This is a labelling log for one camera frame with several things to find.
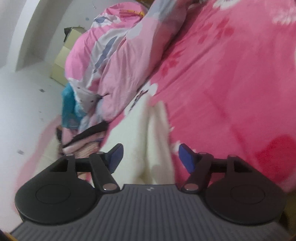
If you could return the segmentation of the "black folded garment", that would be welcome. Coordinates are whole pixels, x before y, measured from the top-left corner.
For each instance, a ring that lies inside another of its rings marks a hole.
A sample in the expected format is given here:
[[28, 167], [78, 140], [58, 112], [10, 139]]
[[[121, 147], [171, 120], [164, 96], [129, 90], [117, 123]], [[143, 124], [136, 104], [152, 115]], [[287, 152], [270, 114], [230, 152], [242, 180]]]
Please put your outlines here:
[[102, 121], [101, 123], [94, 125], [86, 129], [84, 132], [76, 135], [69, 143], [63, 145], [63, 148], [66, 148], [77, 141], [83, 140], [97, 133], [105, 132], [108, 129], [108, 126], [109, 126], [109, 123], [107, 123], [106, 121]]

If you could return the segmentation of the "cream white fleece sweater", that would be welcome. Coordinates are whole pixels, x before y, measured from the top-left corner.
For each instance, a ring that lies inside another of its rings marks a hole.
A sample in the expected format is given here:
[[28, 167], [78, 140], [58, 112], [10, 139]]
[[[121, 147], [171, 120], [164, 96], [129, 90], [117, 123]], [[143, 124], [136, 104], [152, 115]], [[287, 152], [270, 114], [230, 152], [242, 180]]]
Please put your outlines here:
[[112, 174], [125, 184], [174, 184], [175, 171], [169, 144], [170, 125], [163, 102], [150, 104], [146, 93], [107, 135], [101, 150], [123, 145], [123, 159]]

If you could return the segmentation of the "pink patterned duvet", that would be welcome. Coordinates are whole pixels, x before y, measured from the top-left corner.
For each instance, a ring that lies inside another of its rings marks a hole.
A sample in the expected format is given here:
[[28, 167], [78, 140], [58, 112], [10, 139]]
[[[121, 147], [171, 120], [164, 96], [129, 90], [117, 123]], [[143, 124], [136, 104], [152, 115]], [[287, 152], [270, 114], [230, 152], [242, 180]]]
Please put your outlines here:
[[62, 127], [78, 133], [114, 120], [182, 27], [190, 1], [127, 1], [98, 15], [65, 62]]

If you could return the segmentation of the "pink padded headboard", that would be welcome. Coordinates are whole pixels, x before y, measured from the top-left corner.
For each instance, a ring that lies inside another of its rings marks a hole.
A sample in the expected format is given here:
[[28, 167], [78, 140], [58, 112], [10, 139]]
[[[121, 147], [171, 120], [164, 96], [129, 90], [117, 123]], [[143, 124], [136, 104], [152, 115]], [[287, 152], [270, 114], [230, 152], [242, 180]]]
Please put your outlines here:
[[22, 166], [19, 175], [16, 179], [14, 195], [24, 183], [26, 183], [28, 180], [30, 180], [30, 178], [32, 178], [34, 171], [36, 170], [38, 161], [41, 159], [47, 145], [50, 143], [52, 137], [55, 135], [56, 127], [60, 124], [60, 122], [61, 116], [57, 115], [40, 133], [39, 139], [34, 148], [34, 152]]

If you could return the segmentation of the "stack of folded clothes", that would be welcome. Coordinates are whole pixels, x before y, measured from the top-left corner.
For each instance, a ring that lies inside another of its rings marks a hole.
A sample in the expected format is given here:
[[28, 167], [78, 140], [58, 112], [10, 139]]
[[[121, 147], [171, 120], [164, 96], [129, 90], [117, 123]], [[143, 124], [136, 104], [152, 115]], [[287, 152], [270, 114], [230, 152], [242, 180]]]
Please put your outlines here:
[[76, 135], [77, 131], [58, 126], [56, 128], [56, 136], [59, 141], [59, 154], [73, 153], [77, 158], [86, 158], [92, 153], [99, 151], [101, 143], [103, 142], [106, 132], [95, 133], [89, 137], [70, 144], [68, 147], [64, 145], [68, 144]]

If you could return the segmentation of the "pink floral bed blanket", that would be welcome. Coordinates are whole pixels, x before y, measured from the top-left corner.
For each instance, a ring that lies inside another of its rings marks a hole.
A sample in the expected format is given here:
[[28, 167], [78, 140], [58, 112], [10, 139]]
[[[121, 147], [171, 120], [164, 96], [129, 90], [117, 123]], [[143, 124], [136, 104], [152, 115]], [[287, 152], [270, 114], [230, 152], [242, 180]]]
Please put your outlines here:
[[148, 93], [170, 125], [175, 183], [189, 177], [179, 145], [241, 157], [295, 190], [295, 1], [190, 1], [162, 59], [106, 136]]

